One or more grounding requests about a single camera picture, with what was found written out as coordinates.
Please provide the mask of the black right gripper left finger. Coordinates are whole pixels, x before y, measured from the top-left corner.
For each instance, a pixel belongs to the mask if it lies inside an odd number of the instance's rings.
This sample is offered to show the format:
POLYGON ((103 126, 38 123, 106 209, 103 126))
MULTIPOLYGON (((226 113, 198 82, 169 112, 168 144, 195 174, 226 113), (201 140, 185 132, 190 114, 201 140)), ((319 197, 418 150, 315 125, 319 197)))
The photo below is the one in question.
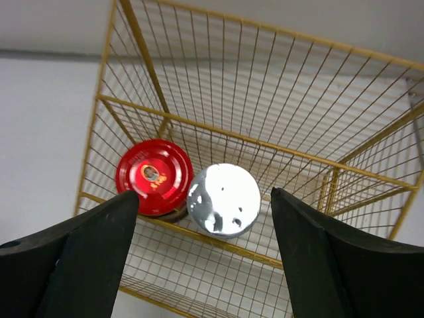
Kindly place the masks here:
POLYGON ((138 195, 125 191, 1 245, 2 317, 110 317, 133 238, 138 195))

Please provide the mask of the red lid chili sauce jar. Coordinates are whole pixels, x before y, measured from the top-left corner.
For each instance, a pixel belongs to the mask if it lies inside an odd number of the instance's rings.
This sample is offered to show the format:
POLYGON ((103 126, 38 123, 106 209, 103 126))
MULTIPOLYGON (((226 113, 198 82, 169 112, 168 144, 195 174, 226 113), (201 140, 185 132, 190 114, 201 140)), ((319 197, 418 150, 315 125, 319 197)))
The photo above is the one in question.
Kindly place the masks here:
POLYGON ((133 190, 138 214, 176 223, 187 216, 186 196, 194 177, 186 152, 164 139, 142 141, 121 157, 115 185, 119 193, 133 190))

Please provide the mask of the silver lid salt shaker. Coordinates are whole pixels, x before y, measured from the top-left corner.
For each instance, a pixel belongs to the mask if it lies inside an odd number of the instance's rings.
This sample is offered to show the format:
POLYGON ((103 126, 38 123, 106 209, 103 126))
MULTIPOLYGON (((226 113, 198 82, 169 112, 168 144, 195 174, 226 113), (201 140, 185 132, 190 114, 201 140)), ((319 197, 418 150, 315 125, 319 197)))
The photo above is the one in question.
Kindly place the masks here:
POLYGON ((240 166, 213 164, 192 180, 187 197, 192 221, 206 235, 232 239, 247 232, 256 222, 261 195, 252 175, 240 166))

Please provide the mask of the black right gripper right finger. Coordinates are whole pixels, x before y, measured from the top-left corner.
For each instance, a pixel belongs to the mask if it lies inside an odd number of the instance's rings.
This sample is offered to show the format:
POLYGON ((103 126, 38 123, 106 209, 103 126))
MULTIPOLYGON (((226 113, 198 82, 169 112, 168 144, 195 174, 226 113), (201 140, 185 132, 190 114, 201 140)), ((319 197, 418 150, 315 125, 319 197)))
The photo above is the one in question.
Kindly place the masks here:
POLYGON ((423 316, 423 248, 365 233, 282 188, 271 208, 295 317, 423 316))

